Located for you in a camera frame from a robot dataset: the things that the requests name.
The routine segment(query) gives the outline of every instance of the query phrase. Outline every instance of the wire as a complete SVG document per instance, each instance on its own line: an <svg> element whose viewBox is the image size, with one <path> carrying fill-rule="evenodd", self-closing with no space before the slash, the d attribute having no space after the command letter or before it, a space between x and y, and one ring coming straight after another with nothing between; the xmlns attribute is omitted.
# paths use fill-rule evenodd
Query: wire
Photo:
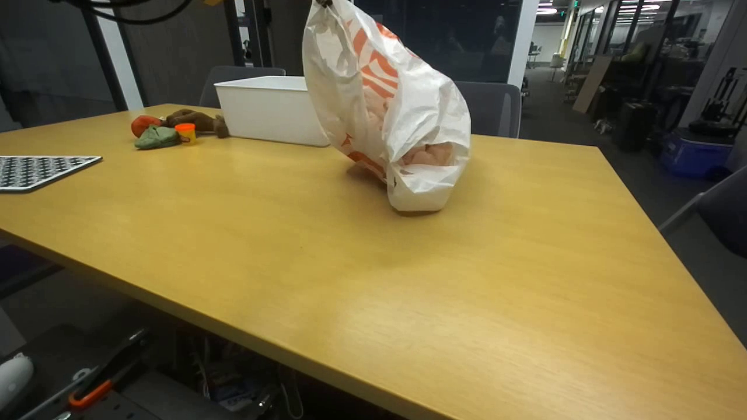
<svg viewBox="0 0 747 420"><path fill-rule="evenodd" d="M134 5L142 5L148 0L110 0L110 2L93 2L93 0L64 0L78 10L82 10L84 15L93 15L93 17L101 17L101 18L110 18L110 21L118 21L118 23L129 23L129 25L153 25L153 23L161 23L161 21L169 21L173 17L177 17L183 10L188 10L188 5L191 0L183 0L175 10L161 15L161 17L154 17L154 18L127 18L127 17L115 17L115 10L119 7L134 7Z"/></svg>
<svg viewBox="0 0 747 420"><path fill-rule="evenodd" d="M282 394L282 401L285 401L285 414L293 417L293 420L305 420L307 417L307 409L305 409L305 401L301 401L301 397L300 397L300 383L297 383L297 375L295 374L289 374L288 375L288 381L293 383L293 390L295 393L289 393L288 388L285 388L285 378L282 375L278 375L278 383L280 383L280 394Z"/></svg>

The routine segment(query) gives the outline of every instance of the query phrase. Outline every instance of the wooden table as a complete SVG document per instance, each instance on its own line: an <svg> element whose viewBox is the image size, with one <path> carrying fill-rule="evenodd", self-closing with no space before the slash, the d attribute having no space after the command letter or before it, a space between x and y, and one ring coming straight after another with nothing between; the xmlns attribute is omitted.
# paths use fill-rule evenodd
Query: wooden table
<svg viewBox="0 0 747 420"><path fill-rule="evenodd" d="M747 415L743 345L594 147L477 137L424 218L329 147L135 151L129 115L0 151L103 154L0 197L10 238L396 414Z"/></svg>

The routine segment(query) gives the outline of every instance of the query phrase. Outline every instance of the white cardboard box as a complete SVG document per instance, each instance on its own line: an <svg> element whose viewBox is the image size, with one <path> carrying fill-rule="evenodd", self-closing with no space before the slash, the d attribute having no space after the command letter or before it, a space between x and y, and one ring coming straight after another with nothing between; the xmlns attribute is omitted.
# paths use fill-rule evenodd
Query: white cardboard box
<svg viewBox="0 0 747 420"><path fill-rule="evenodd" d="M305 78L267 74L216 84L222 115L237 137L329 144Z"/></svg>

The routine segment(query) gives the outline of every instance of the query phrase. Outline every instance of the white plastic bag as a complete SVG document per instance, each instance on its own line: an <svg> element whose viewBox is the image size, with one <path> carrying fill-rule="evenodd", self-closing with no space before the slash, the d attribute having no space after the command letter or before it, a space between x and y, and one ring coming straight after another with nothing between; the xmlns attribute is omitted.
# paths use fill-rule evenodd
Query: white plastic bag
<svg viewBox="0 0 747 420"><path fill-rule="evenodd" d="M305 74L329 142L385 184L401 213L449 204L469 161L460 89L348 0L312 5Z"/></svg>

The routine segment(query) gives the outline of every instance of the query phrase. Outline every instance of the black cable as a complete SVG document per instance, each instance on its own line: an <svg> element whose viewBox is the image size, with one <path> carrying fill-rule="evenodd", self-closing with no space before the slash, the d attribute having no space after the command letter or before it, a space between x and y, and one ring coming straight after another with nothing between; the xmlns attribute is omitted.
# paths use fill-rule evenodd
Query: black cable
<svg viewBox="0 0 747 420"><path fill-rule="evenodd" d="M175 10L161 15L161 17L154 17L154 18L127 18L127 17L115 17L115 7L134 7L134 5L141 5L141 2L148 2L148 0L113 0L113 2L92 2L92 0L64 0L78 10L82 10L84 15L93 15L93 17L101 17L101 18L110 18L110 21L118 21L118 23L129 23L129 25L153 25L153 23L161 23L161 21L169 21L173 17L177 17L183 10L188 10L188 5L191 0L183 0Z"/></svg>

